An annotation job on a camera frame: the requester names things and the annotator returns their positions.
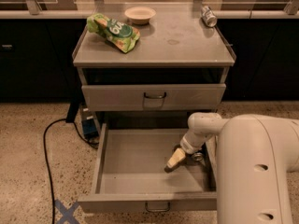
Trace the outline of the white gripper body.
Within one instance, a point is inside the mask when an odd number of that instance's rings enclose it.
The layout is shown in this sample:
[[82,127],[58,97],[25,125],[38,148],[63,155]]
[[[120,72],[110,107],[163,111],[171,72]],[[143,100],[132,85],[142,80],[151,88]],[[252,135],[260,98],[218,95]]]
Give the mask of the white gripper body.
[[180,146],[187,154],[193,154],[202,148],[202,145],[212,137],[212,134],[194,133],[188,130],[180,140]]

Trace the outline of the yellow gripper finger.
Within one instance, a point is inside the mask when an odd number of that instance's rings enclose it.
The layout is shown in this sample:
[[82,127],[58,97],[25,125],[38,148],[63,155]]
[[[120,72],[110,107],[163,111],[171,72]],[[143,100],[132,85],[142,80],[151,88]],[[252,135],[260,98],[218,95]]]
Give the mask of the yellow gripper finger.
[[164,167],[164,170],[167,173],[173,172],[179,166],[179,164],[185,160],[185,158],[185,151],[181,147],[178,147],[172,154],[171,158],[168,160],[166,166]]

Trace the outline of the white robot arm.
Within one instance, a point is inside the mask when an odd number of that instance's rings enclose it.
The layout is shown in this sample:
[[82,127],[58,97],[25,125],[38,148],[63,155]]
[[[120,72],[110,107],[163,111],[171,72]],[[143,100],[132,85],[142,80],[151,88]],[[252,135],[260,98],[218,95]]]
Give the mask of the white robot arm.
[[293,224],[287,173],[299,171],[299,120],[193,113],[165,169],[214,136],[218,224]]

